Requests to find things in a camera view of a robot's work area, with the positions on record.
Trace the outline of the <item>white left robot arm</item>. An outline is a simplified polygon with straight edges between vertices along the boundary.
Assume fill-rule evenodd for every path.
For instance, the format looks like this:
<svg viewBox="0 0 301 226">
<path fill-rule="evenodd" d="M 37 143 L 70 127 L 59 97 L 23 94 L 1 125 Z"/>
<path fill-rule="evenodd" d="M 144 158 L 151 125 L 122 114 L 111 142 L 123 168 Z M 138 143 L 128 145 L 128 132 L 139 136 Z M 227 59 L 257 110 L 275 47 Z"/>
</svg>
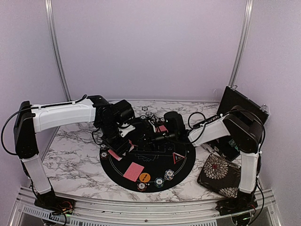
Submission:
<svg viewBox="0 0 301 226">
<path fill-rule="evenodd" d="M 64 202 L 72 202 L 55 195 L 39 156 L 36 133 L 63 125 L 91 122 L 102 131 L 101 139 L 109 149 L 122 156 L 132 147 L 126 134 L 135 129 L 130 124 L 134 117 L 134 110 L 126 100 L 111 104 L 100 95 L 84 95 L 77 101 L 49 105 L 22 102 L 14 125 L 15 150 L 26 175 L 35 186 L 36 205 L 58 210 Z"/>
</svg>

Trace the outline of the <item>red triangular marker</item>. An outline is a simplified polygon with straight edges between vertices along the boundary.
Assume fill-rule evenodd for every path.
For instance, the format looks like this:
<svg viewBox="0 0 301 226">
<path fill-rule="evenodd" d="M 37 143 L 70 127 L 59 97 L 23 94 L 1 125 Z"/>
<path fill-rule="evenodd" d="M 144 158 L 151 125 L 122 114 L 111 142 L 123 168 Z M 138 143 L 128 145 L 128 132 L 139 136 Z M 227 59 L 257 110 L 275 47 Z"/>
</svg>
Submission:
<svg viewBox="0 0 301 226">
<path fill-rule="evenodd" d="M 176 164 L 176 163 L 178 163 L 179 161 L 184 160 L 184 159 L 185 159 L 185 156 L 173 152 L 173 160 L 174 160 L 174 164 Z"/>
</svg>

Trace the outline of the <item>red playing card deck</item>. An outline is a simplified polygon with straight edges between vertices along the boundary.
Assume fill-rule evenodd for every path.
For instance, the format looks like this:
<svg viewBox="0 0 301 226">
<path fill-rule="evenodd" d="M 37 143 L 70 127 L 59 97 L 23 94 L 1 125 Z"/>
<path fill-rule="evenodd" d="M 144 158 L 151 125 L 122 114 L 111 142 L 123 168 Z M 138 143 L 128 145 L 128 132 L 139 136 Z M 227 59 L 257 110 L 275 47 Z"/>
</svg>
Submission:
<svg viewBox="0 0 301 226">
<path fill-rule="evenodd" d="M 118 156 L 113 150 L 109 149 L 108 153 L 115 158 L 117 161 L 120 161 L 122 159 L 122 157 Z"/>
</svg>

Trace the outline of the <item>red card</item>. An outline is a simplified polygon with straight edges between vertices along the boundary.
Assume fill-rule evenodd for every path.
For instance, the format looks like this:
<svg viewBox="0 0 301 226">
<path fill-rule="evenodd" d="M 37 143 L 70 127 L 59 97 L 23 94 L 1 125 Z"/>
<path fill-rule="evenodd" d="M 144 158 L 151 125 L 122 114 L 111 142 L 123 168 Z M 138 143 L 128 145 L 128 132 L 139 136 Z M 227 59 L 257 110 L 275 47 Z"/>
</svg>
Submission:
<svg viewBox="0 0 301 226">
<path fill-rule="evenodd" d="M 156 132 L 165 132 L 167 131 L 167 128 L 164 125 L 160 125 L 156 127 Z"/>
<path fill-rule="evenodd" d="M 126 170 L 126 172 L 124 173 L 123 177 L 135 182 L 142 173 L 143 169 L 144 166 L 132 162 Z"/>
</svg>

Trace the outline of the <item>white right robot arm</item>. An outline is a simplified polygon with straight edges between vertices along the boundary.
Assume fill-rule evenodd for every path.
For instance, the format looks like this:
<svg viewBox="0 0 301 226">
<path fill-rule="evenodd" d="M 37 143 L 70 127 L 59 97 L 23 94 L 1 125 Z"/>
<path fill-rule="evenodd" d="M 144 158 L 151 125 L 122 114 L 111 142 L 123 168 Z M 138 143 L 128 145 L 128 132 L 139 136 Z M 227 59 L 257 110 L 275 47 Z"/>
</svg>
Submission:
<svg viewBox="0 0 301 226">
<path fill-rule="evenodd" d="M 197 147 L 231 137 L 241 155 L 240 182 L 234 196 L 217 202 L 217 209 L 221 214 L 249 210 L 258 206 L 254 192 L 259 187 L 257 177 L 261 167 L 261 146 L 266 136 L 264 123 L 268 116 L 257 105 L 236 105 L 228 112 L 219 111 L 216 116 L 204 119 L 186 130 L 180 114 L 167 112 L 164 115 L 167 132 L 154 127 L 148 141 L 152 144 L 162 140 L 184 144 L 181 137 L 185 136 L 188 144 Z"/>
</svg>

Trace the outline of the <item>red poker chip stack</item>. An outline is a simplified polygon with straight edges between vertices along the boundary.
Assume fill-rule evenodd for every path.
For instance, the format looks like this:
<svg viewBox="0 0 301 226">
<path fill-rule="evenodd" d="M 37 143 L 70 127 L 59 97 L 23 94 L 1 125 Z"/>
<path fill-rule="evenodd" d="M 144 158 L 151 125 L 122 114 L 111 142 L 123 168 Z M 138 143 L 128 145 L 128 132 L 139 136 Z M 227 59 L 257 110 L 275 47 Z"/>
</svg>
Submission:
<svg viewBox="0 0 301 226">
<path fill-rule="evenodd" d="M 101 159 L 107 159 L 109 156 L 109 153 L 107 151 L 100 152 L 100 158 Z"/>
</svg>

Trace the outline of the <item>black white poker chip stack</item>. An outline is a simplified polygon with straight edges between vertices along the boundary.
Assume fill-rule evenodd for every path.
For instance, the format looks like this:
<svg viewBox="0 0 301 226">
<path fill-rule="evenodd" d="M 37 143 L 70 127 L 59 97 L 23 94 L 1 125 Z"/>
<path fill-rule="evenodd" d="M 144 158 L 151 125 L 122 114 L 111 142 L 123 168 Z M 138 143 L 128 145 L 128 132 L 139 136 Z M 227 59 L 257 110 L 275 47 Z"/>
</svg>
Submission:
<svg viewBox="0 0 301 226">
<path fill-rule="evenodd" d="M 107 147 L 106 144 L 101 144 L 101 145 L 100 145 L 100 149 L 101 149 L 101 150 L 107 150 L 108 147 Z"/>
</svg>

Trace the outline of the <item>blue orange chip stack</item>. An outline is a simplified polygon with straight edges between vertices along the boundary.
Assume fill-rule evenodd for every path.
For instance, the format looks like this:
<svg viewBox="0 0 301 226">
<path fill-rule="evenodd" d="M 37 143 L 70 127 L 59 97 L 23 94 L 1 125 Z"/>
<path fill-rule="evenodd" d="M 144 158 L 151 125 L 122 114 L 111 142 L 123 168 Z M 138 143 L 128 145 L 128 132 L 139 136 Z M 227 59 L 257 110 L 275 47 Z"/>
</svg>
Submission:
<svg viewBox="0 0 301 226">
<path fill-rule="evenodd" d="M 164 173 L 164 179 L 166 181 L 170 181 L 173 178 L 174 178 L 174 171 L 171 170 L 171 169 L 166 170 L 165 173 Z"/>
</svg>

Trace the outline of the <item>orange big blind button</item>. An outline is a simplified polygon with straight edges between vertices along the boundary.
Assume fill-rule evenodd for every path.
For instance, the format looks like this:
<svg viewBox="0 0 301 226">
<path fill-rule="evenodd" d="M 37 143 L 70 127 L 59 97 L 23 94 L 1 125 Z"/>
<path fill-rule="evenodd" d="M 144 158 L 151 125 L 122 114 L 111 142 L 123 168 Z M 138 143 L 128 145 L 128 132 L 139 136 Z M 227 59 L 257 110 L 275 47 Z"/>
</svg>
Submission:
<svg viewBox="0 0 301 226">
<path fill-rule="evenodd" d="M 140 176 L 139 176 L 139 180 L 143 183 L 147 183 L 149 182 L 151 179 L 151 176 L 149 173 L 141 173 Z"/>
</svg>

